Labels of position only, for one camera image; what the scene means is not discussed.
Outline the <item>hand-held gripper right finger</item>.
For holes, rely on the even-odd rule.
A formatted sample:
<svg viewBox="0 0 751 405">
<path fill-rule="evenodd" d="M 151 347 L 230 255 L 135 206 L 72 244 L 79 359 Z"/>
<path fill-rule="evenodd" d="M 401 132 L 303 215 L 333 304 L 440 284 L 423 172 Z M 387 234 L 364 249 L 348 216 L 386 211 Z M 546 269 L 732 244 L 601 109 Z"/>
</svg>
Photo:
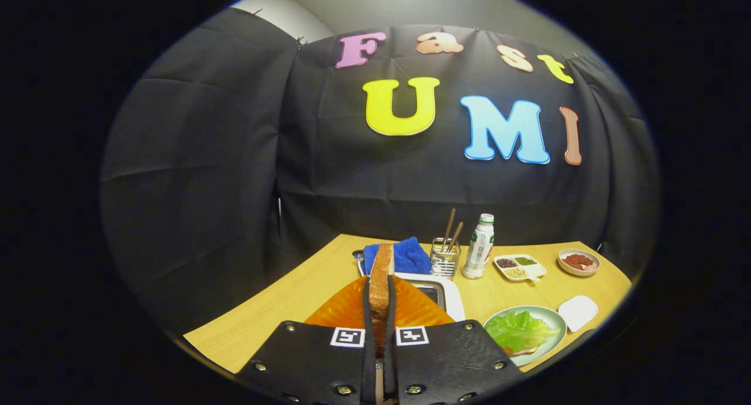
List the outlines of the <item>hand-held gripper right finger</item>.
<svg viewBox="0 0 751 405">
<path fill-rule="evenodd" d="M 476 320 L 396 325 L 406 301 L 389 280 L 384 393 L 399 404 L 477 404 L 511 389 L 524 373 Z"/>
</svg>

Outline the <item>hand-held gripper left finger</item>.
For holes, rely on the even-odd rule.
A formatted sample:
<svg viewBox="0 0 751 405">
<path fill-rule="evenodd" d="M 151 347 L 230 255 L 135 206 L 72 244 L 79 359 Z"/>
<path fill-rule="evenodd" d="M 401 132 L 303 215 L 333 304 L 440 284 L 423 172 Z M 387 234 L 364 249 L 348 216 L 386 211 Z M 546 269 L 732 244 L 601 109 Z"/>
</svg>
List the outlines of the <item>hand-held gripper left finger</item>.
<svg viewBox="0 0 751 405">
<path fill-rule="evenodd" d="M 283 321 L 238 372 L 239 381 L 284 404 L 373 404 L 376 347 L 368 278 L 336 293 L 346 308 L 321 306 L 306 322 Z"/>
</svg>

